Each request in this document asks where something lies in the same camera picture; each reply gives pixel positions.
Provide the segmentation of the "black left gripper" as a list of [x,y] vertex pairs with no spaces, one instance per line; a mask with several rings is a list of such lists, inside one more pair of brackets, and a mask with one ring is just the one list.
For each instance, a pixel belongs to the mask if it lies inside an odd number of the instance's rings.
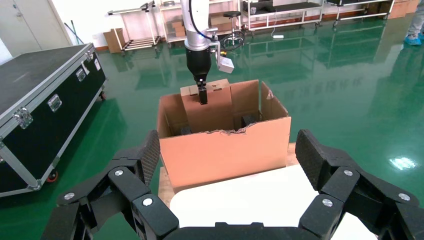
[[208,103],[205,81],[212,65],[210,48],[208,47],[200,51],[186,48],[185,52],[187,68],[192,73],[195,82],[198,83],[200,104],[205,105]]

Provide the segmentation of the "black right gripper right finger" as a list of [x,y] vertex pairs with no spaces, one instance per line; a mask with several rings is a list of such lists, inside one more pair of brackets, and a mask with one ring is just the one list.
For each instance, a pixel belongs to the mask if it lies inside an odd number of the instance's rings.
[[412,193],[363,170],[345,151],[321,144],[307,129],[296,158],[317,196],[298,226],[320,240],[335,234],[345,214],[357,217],[380,240],[421,240],[424,210]]

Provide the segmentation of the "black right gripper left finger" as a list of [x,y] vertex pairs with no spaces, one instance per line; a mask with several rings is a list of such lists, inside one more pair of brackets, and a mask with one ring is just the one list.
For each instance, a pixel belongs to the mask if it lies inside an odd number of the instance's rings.
[[101,172],[58,196],[41,238],[91,240],[117,214],[141,240],[163,240],[177,230],[178,218],[150,189],[160,151],[156,130],[141,145],[118,151]]

